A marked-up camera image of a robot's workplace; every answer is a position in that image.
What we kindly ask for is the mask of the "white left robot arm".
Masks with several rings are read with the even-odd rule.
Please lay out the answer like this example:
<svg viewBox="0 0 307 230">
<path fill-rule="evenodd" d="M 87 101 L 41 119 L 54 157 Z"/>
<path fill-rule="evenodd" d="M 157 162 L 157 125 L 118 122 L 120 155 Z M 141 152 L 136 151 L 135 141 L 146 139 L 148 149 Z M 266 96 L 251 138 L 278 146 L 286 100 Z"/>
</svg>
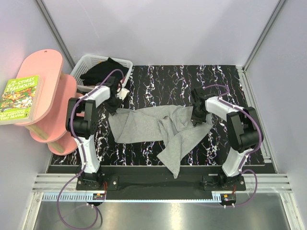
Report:
<svg viewBox="0 0 307 230">
<path fill-rule="evenodd" d="M 76 142 L 81 159 L 80 171 L 75 175 L 78 190 L 82 186 L 98 190 L 107 185 L 94 144 L 98 127 L 97 108 L 103 104 L 110 112 L 116 112 L 126 97 L 120 95 L 122 88 L 121 81 L 105 82 L 68 101 L 65 127 Z"/>
</svg>

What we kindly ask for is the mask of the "grey t shirt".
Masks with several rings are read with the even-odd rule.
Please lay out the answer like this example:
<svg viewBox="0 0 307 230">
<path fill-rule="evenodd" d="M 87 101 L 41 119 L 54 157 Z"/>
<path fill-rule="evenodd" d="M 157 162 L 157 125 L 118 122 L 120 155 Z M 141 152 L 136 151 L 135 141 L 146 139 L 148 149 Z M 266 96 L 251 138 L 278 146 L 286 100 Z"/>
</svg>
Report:
<svg viewBox="0 0 307 230">
<path fill-rule="evenodd" d="M 108 117 L 116 143 L 163 141 L 165 148 L 157 157 L 177 178 L 181 160 L 210 132 L 211 115 L 196 126 L 191 122 L 193 108 L 163 105 L 138 110 L 120 108 Z"/>
</svg>

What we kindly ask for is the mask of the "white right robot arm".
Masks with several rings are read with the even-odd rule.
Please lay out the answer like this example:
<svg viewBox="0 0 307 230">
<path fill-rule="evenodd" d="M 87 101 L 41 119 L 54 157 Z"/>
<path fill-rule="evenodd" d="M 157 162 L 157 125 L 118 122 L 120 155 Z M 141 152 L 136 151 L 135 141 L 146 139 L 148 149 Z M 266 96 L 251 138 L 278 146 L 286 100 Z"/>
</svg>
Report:
<svg viewBox="0 0 307 230">
<path fill-rule="evenodd" d="M 204 89 L 191 90 L 194 126 L 209 123 L 216 115 L 226 122 L 228 142 L 231 146 L 225 162 L 216 176 L 204 176 L 201 182 L 205 191 L 233 191 L 244 185 L 243 165 L 250 154 L 263 142 L 263 132 L 255 108 L 241 107 L 223 100 L 222 95 L 206 94 Z"/>
</svg>

